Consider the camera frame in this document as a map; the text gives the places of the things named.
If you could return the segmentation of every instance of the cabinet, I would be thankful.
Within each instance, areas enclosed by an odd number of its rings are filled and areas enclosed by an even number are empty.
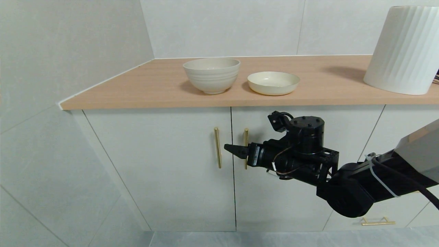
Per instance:
[[[233,143],[279,139],[267,115],[274,110],[293,116],[319,116],[325,121],[324,146],[340,152],[339,166],[356,162],[382,112],[383,105],[232,107]],[[316,188],[297,180],[282,181],[262,168],[245,170],[234,157],[237,231],[321,231],[332,209]]]
[[[235,230],[229,107],[85,114],[153,231]]]
[[[401,138],[437,119],[439,105],[386,105],[359,161],[394,149]]]
[[[429,190],[439,197],[439,185],[436,185]],[[427,206],[410,222],[407,227],[439,225],[439,210],[432,204],[428,203]]]
[[[392,150],[402,137],[438,118],[438,105],[386,105],[359,161],[364,160],[364,155],[371,152],[380,154]],[[375,203],[365,215],[366,220],[369,222],[383,222],[383,217],[386,216],[389,221],[396,222],[394,225],[363,226],[361,225],[361,223],[364,223],[362,217],[345,218],[333,212],[324,230],[335,231],[406,227],[427,203],[428,200],[422,194],[411,193],[399,198]]]

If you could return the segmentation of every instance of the gray floor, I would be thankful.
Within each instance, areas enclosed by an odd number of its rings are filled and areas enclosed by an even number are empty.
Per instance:
[[[345,232],[156,232],[150,247],[439,247],[439,225]]]

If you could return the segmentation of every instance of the brass cabinet handle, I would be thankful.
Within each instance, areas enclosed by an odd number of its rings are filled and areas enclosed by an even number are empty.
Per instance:
[[[395,221],[389,221],[386,216],[383,217],[385,220],[384,222],[368,222],[365,217],[363,217],[364,223],[361,223],[361,225],[394,225],[396,224]]]
[[[220,145],[220,130],[218,127],[213,129],[215,131],[215,141],[216,141],[216,156],[218,157],[218,168],[223,167],[221,162],[221,145]]]
[[[248,128],[244,129],[244,146],[248,146]],[[248,161],[248,157],[245,158],[245,169],[247,169],[247,161]]]

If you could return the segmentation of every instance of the ribbed bowl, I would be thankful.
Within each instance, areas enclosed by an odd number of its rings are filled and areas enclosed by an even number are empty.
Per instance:
[[[238,77],[241,62],[233,58],[202,58],[183,64],[191,84],[207,94],[220,94]]]

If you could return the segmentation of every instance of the ribbed white cylinder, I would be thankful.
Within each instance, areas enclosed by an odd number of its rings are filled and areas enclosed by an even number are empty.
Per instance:
[[[400,94],[426,94],[438,69],[439,7],[391,7],[364,82]]]

